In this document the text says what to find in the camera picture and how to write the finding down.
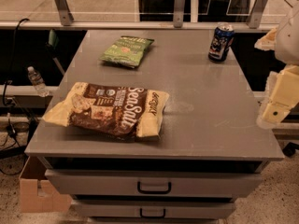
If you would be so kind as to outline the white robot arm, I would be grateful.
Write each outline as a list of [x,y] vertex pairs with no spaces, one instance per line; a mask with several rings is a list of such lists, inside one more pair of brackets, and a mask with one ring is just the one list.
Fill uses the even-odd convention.
[[269,74],[256,119],[260,128],[273,129],[299,104],[299,5],[296,4],[279,26],[260,38],[254,47],[273,50],[275,58],[286,64],[278,73]]

